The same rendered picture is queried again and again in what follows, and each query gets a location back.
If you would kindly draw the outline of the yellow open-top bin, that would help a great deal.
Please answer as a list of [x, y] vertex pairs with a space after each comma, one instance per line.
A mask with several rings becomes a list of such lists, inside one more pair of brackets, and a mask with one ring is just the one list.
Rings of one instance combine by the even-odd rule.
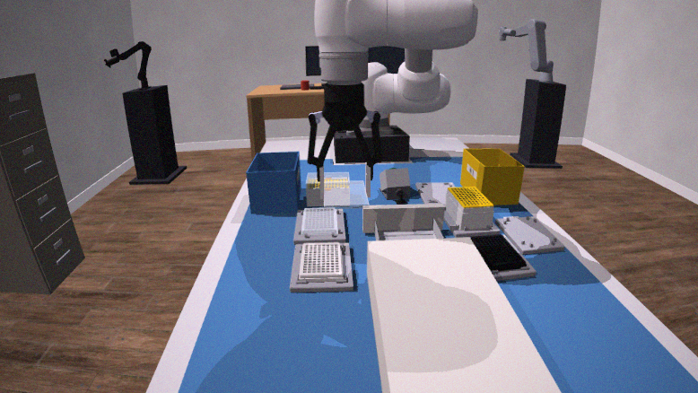
[[478, 188], [493, 205], [518, 205], [524, 168], [501, 149], [464, 149], [460, 185]]

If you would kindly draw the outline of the blue open-top bin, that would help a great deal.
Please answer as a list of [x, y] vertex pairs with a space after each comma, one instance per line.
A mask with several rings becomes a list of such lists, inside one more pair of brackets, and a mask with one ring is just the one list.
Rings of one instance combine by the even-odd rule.
[[256, 154], [246, 172], [252, 214], [297, 213], [301, 196], [300, 166], [295, 175], [299, 153]]

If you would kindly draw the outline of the blue bench mat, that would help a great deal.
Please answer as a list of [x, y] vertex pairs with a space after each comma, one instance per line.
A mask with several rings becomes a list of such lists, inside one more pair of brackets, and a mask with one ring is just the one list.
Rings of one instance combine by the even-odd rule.
[[[463, 157], [374, 164], [460, 185]], [[178, 393], [382, 393], [362, 209], [343, 209], [353, 291], [290, 293], [297, 213], [252, 214], [231, 247]], [[567, 249], [523, 255], [535, 276], [496, 281], [562, 393], [698, 393], [698, 381]]]

